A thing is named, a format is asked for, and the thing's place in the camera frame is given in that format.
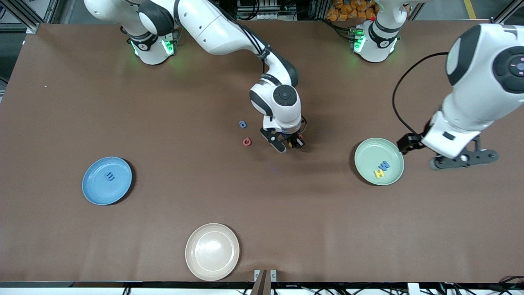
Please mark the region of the pale green plate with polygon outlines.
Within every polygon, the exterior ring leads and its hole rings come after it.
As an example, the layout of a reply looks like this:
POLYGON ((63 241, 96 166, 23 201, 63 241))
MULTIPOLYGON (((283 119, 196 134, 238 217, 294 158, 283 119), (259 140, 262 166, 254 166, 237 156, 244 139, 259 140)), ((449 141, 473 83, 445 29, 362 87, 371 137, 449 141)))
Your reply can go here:
POLYGON ((404 157, 397 145, 384 138, 369 138, 357 146, 354 162, 360 176, 377 186, 387 186, 397 182, 404 173, 404 157), (387 161, 391 168, 385 177, 376 179, 374 171, 382 161, 387 161))

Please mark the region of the blue plate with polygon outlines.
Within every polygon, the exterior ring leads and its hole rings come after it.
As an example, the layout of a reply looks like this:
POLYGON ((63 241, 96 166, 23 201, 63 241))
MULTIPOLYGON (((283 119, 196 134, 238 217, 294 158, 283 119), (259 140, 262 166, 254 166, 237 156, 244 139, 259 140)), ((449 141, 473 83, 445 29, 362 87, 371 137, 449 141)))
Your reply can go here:
POLYGON ((84 197, 92 204, 108 206, 124 198, 133 184, 133 171, 127 161, 119 157, 105 157, 95 161, 86 170, 81 183, 84 197), (105 174, 112 172, 113 181, 105 174))

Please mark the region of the beige plate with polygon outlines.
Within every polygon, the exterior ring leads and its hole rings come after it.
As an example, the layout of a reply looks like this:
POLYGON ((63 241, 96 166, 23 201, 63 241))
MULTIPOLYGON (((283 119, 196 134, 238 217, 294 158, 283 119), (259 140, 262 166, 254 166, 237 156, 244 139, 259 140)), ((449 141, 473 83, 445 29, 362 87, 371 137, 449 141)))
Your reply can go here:
POLYGON ((191 233, 185 247, 185 261, 198 279, 218 281, 232 273, 240 252, 238 238, 228 226, 208 223, 191 233))

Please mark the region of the metal mounting bracket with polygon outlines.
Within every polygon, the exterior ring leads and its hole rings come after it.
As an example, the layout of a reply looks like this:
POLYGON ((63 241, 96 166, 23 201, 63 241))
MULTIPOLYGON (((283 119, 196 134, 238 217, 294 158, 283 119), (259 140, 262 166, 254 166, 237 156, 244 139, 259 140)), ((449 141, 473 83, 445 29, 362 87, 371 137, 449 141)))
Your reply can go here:
POLYGON ((254 270, 254 279, 253 282, 258 280, 258 277, 262 275, 262 282, 264 281, 270 281, 270 282, 277 282, 277 270, 260 270, 256 269, 254 270))

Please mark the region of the aluminium frame post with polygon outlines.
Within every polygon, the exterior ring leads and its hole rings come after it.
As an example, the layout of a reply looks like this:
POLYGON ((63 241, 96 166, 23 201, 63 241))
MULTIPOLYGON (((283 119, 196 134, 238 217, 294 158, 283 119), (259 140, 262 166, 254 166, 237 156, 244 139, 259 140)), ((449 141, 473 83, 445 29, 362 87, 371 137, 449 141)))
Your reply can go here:
POLYGON ((35 34, 56 23, 63 0, 0 0, 0 32, 35 34))
POLYGON ((524 0, 511 0, 501 12, 491 18, 491 22, 524 26, 524 0))

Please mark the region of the orange snack bag pile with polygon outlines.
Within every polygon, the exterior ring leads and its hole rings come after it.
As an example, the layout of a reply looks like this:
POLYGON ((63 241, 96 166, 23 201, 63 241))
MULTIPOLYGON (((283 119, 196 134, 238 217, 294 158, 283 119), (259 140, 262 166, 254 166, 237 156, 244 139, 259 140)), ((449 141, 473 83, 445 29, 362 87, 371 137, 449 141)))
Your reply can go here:
POLYGON ((330 0, 325 18, 332 22, 341 22, 352 18, 374 20, 380 4, 375 0, 330 0))

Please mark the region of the brown table cover sheet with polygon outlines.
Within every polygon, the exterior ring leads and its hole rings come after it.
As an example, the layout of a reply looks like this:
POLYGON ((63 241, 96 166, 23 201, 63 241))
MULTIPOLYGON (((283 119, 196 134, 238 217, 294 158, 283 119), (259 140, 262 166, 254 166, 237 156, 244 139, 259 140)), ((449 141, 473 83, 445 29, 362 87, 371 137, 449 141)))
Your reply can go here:
POLYGON ((324 23, 249 23, 299 71, 306 144, 283 154, 248 96, 262 69, 251 52, 213 56, 184 33, 148 66, 118 25, 42 25, 0 103, 0 281, 193 281, 185 245, 212 222, 241 242, 230 281, 524 276, 524 107, 482 132, 500 154, 488 166, 432 170, 417 150, 396 183, 372 186, 352 160, 359 142, 406 133, 398 79, 473 25, 407 22, 369 64, 324 23), (105 157, 127 161, 133 184, 99 206, 81 183, 105 157))

